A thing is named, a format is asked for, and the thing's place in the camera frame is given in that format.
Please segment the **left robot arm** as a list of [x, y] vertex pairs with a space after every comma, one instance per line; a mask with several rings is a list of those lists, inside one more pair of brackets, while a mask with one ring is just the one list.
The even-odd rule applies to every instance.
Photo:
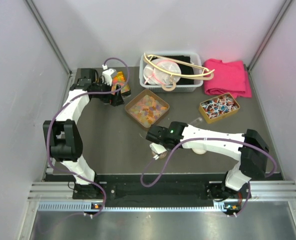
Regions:
[[91, 99], [99, 99], [105, 104], [123, 104], [121, 85], [113, 84], [117, 71], [104, 66], [101, 75], [93, 68], [81, 69], [81, 76], [69, 89], [64, 109], [54, 121], [43, 123], [43, 131], [49, 157], [55, 159], [74, 175], [74, 199], [95, 199], [103, 192], [97, 183], [96, 172], [83, 157], [83, 142], [77, 122], [85, 106]]

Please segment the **gold tin pastel gummies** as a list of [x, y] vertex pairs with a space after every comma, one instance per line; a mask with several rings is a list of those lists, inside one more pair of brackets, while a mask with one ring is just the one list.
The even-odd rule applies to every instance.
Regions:
[[128, 116], [142, 129], [149, 130], [169, 112], [170, 105], [152, 91], [145, 89], [125, 105]]

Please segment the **clear round container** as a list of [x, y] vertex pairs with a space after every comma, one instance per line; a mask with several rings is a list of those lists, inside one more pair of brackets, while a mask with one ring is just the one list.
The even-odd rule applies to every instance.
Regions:
[[153, 148], [152, 149], [152, 155], [154, 160], [162, 159], [166, 157], [167, 150], [163, 148]]

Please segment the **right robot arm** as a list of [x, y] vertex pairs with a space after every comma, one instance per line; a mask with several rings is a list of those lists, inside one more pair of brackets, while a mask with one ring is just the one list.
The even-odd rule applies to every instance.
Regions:
[[152, 125], [146, 140], [151, 142], [150, 148], [158, 157], [169, 150], [182, 148], [199, 155], [212, 152], [236, 160], [221, 184], [206, 186], [207, 195], [214, 200], [232, 198], [250, 180], [259, 180], [266, 175], [268, 146], [252, 129], [246, 133], [222, 133], [173, 121], [169, 127]]

